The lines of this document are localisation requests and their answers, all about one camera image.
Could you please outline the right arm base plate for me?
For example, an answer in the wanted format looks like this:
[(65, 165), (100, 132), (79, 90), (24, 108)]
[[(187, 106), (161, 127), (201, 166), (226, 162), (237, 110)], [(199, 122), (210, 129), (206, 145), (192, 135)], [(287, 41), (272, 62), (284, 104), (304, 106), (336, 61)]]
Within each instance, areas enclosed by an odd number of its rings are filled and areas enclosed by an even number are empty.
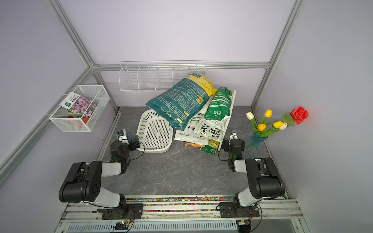
[(244, 207), (233, 202), (219, 203), (216, 210), (220, 213), (221, 218), (253, 218), (260, 216), (260, 212), (256, 207)]

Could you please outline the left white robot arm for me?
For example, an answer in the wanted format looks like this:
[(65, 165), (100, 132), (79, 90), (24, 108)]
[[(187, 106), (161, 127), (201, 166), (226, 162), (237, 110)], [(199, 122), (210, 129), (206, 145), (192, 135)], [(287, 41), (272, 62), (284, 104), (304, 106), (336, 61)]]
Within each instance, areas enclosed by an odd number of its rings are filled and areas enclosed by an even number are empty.
[(124, 195), (103, 188), (102, 178), (124, 174), (131, 161), (129, 153), (138, 148), (138, 136), (131, 141), (118, 139), (110, 145), (110, 162), (74, 163), (59, 190), (59, 200), (63, 203), (88, 203), (105, 209), (125, 209)]

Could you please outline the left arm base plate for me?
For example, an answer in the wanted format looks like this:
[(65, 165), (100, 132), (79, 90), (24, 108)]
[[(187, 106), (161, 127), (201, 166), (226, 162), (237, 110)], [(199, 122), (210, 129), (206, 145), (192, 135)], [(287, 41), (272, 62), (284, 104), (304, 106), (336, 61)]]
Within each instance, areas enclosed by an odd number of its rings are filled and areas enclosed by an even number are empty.
[(143, 214), (142, 203), (130, 203), (124, 207), (117, 207), (111, 209), (97, 209), (97, 212), (102, 213), (103, 220), (114, 220), (114, 219), (141, 219)]

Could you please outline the white fertilizer bag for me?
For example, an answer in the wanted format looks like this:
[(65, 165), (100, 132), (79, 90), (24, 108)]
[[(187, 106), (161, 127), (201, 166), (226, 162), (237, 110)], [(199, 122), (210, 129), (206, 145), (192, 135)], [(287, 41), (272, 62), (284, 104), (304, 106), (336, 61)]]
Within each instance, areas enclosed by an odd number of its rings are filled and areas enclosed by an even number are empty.
[(174, 137), (175, 141), (183, 141), (203, 146), (208, 144), (208, 139), (202, 136), (201, 133), (194, 133), (194, 130), (200, 120), (204, 118), (204, 115), (206, 114), (208, 106), (211, 103), (212, 99), (213, 96), (209, 98), (203, 108), (188, 122), (186, 128), (183, 131), (176, 130), (176, 134)]

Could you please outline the green and white soil bag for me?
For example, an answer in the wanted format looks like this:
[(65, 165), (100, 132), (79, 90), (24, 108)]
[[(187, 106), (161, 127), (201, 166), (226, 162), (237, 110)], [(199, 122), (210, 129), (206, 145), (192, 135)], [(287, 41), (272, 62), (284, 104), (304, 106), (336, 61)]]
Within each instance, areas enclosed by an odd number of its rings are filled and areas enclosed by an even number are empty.
[(232, 103), (232, 91), (227, 87), (220, 87), (211, 103), (204, 118), (200, 120), (194, 133), (201, 133), (207, 139), (221, 141), (225, 123), (230, 116)]

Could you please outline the large dark green soil bag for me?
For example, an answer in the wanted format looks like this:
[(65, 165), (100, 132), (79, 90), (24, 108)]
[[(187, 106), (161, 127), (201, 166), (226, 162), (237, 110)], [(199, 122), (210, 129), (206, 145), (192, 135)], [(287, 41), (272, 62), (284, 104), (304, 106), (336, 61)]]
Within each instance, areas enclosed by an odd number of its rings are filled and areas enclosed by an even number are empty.
[(183, 131), (216, 92), (214, 84), (206, 76), (191, 73), (172, 88), (147, 101), (146, 106), (163, 117), (172, 128)]

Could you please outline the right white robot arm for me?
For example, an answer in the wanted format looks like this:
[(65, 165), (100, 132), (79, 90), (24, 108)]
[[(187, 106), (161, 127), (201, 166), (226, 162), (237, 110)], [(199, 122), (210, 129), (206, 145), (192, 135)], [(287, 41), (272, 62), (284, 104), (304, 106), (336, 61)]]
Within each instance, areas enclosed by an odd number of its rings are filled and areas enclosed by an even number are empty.
[(248, 187), (235, 195), (235, 208), (254, 207), (262, 200), (276, 199), (285, 194), (285, 184), (272, 158), (244, 159), (244, 141), (241, 139), (224, 140), (222, 148), (228, 152), (228, 167), (233, 172), (247, 175)]

